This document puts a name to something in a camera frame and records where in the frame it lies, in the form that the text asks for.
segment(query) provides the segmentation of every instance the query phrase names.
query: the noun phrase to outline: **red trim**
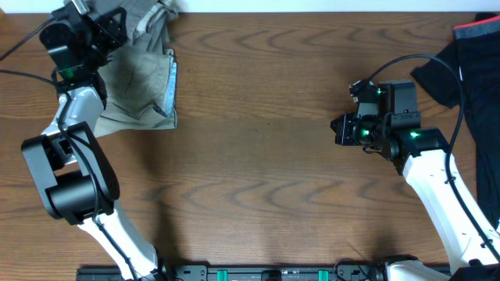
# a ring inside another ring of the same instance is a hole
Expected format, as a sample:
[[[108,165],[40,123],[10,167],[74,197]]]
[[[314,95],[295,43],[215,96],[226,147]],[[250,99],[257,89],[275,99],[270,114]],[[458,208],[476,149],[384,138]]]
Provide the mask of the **red trim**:
[[[459,25],[459,26],[453,27],[453,30],[457,30],[459,28],[465,28],[465,27],[475,27],[475,26],[478,26],[478,25],[481,25],[484,23],[491,23],[491,22],[494,22],[497,20],[500,20],[500,16],[492,17],[492,18],[487,19],[487,20],[481,20],[481,21],[478,21],[475,23],[468,23],[468,24]]]

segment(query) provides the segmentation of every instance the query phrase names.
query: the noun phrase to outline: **white wall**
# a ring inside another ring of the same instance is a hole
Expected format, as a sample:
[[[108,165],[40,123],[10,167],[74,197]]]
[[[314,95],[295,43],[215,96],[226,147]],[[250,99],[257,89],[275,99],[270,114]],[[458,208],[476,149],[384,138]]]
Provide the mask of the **white wall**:
[[[63,0],[0,0],[5,12],[51,12]],[[177,0],[182,12],[498,12],[500,0]]]

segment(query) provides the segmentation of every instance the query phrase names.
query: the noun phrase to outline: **black cloth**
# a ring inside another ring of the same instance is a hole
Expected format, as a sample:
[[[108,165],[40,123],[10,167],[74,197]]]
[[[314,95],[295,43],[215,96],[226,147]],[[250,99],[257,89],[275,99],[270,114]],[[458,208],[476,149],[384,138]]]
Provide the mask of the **black cloth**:
[[[455,41],[437,56],[462,74],[466,90],[464,112],[476,141],[477,203],[493,225],[500,218],[500,16],[481,13],[475,24],[454,29]],[[449,108],[459,103],[453,76],[436,62],[412,71],[412,76],[437,102]]]

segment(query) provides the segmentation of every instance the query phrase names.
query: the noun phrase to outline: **wooden table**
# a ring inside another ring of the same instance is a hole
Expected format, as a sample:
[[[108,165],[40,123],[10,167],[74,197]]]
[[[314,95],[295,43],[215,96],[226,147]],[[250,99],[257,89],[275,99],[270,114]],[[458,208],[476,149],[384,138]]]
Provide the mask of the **wooden table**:
[[[46,15],[7,15],[2,52]],[[439,52],[469,13],[191,14],[172,27],[179,127],[99,139],[120,200],[171,261],[330,264],[414,254],[447,262],[423,205],[395,168],[334,144],[329,124],[355,109],[348,85],[385,62]],[[407,79],[413,60],[377,80]],[[49,77],[35,38],[0,64]],[[70,280],[113,261],[77,227],[50,218],[20,152],[58,107],[50,86],[0,76],[0,279]],[[419,89],[423,126],[450,137],[458,110]],[[475,193],[475,144],[455,156]]]

